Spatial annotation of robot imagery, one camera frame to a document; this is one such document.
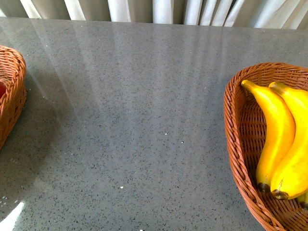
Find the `woven basket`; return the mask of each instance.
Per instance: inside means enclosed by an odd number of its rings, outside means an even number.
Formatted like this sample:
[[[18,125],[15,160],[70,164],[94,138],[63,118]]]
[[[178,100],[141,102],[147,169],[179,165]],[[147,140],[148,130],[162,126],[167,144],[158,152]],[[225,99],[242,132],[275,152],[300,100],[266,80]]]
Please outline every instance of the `woven basket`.
[[[0,82],[6,93],[0,99],[0,149],[11,133],[26,101],[26,63],[22,55],[0,45]]]
[[[227,84],[224,116],[230,165],[248,209],[268,231],[308,231],[308,212],[296,199],[280,201],[257,190],[256,169],[266,138],[266,121],[253,95],[241,87],[248,79],[260,86],[273,81],[308,90],[308,69],[261,63],[238,72]]]

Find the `banana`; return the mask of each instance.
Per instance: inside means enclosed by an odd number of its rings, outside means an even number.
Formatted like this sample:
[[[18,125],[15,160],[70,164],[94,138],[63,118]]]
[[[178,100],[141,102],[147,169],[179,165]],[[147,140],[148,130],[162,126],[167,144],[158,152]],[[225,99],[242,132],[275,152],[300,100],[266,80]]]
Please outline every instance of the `banana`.
[[[297,200],[304,210],[308,210],[308,192],[297,197]]]
[[[270,190],[277,199],[294,199],[308,190],[308,92],[280,82],[272,82],[269,88],[283,97],[296,124],[293,145],[277,166]]]
[[[268,87],[258,86],[249,80],[243,80],[241,85],[253,94],[265,116],[266,140],[256,177],[259,190],[269,193],[272,174],[293,144],[295,121],[283,98]]]

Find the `speckled quartz countertop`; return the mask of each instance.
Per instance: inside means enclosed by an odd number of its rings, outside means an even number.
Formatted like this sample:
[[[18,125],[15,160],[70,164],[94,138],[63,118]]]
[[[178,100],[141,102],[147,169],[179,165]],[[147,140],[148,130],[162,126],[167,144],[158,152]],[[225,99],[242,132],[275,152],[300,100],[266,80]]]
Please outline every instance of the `speckled quartz countertop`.
[[[27,64],[0,230],[263,230],[231,174],[224,88],[308,66],[308,31],[0,18],[0,44]]]

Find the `white curtain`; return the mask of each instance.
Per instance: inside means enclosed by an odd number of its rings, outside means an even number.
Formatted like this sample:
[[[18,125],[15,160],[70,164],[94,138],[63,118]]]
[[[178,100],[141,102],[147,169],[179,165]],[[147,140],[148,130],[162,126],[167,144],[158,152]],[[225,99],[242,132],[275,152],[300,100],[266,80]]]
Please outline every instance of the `white curtain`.
[[[1,17],[308,28],[308,0],[1,0]]]

